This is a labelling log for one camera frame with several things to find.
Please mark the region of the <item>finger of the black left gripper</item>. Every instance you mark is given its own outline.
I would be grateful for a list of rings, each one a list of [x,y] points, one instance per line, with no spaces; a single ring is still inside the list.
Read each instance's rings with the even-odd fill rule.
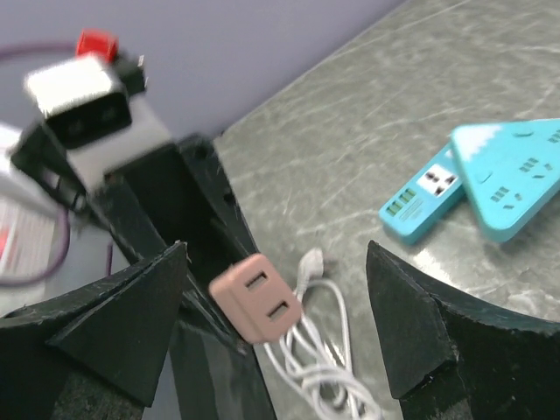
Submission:
[[[187,265],[169,345],[181,417],[275,418],[254,348],[241,339],[207,292],[210,281],[224,270],[193,271],[190,258]]]

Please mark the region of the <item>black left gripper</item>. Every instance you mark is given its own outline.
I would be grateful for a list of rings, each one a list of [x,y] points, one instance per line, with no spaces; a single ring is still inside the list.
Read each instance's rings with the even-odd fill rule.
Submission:
[[[129,263],[174,242],[193,271],[223,271],[258,251],[214,142],[168,143],[104,179],[104,223]]]

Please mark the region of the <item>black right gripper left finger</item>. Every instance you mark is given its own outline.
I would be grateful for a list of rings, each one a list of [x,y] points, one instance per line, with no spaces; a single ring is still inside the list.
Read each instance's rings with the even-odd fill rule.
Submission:
[[[139,419],[179,311],[186,246],[1,318],[3,419]]]

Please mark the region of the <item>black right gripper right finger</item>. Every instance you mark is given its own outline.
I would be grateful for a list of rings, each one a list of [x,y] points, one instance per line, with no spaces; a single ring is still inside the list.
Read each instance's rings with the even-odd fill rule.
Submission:
[[[406,419],[557,419],[559,324],[440,282],[379,243],[367,286],[390,394]]]

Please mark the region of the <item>brown cube charger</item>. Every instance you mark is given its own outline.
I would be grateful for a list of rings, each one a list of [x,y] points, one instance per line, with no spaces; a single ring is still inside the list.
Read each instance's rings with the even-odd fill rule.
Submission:
[[[302,305],[263,254],[250,255],[217,276],[209,294],[250,344],[278,341],[302,318]]]

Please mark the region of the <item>teal triangular power strip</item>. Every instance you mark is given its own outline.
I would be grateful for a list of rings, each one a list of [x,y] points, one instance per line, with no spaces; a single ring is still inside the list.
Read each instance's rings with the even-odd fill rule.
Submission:
[[[485,237],[506,242],[559,192],[559,120],[461,125],[450,146]]]

